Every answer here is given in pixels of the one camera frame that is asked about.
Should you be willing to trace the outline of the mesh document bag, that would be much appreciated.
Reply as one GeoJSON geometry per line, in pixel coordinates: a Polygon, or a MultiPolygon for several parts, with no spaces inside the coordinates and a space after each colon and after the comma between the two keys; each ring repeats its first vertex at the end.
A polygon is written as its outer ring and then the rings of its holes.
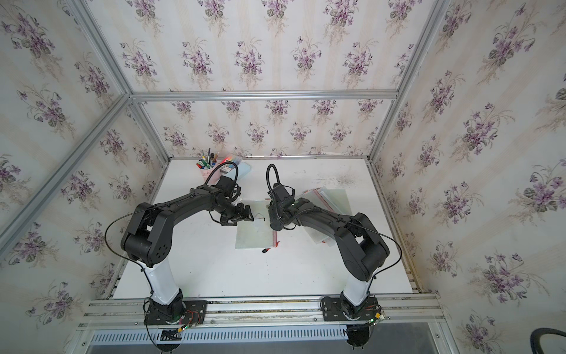
{"type": "Polygon", "coordinates": [[[268,201],[244,201],[251,208],[254,221],[240,221],[237,225],[235,249],[270,249],[277,245],[277,232],[272,230],[268,201]]]}
{"type": "MultiPolygon", "coordinates": [[[[300,195],[301,198],[311,201],[315,206],[326,209],[341,215],[351,215],[352,209],[349,199],[344,189],[328,189],[326,187],[318,187],[307,190],[300,195]]],[[[336,241],[330,236],[326,236],[322,232],[312,228],[306,228],[306,233],[310,236],[315,244],[325,244],[326,246],[336,246],[336,241]]]]}

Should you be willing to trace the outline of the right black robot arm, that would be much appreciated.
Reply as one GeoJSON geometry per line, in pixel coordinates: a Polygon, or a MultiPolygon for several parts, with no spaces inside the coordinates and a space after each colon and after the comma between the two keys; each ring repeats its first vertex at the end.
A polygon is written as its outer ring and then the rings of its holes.
{"type": "Polygon", "coordinates": [[[336,242],[349,279],[340,293],[342,311],[351,319],[370,309],[369,290],[384,266],[391,251],[386,235],[378,232],[363,213],[342,215],[316,206],[309,199],[296,198],[292,187],[281,183],[274,164],[268,165],[265,175],[271,229],[280,232],[290,226],[306,227],[331,237],[336,242]]]}

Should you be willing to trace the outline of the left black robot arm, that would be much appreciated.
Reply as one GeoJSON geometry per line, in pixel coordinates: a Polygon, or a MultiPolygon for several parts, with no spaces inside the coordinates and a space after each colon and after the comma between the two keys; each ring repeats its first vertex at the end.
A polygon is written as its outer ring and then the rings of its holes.
{"type": "Polygon", "coordinates": [[[173,318],[184,312],[184,295],[174,280],[169,262],[178,224],[201,212],[216,212],[219,218],[213,221],[222,227],[254,221],[249,205],[234,203],[241,194],[237,184],[239,175],[238,164],[226,160],[210,171],[202,185],[187,194],[162,203],[138,204],[133,212],[109,224],[113,227],[118,221],[130,219],[120,241],[122,253],[110,251],[140,267],[150,286],[150,307],[173,318]]]}

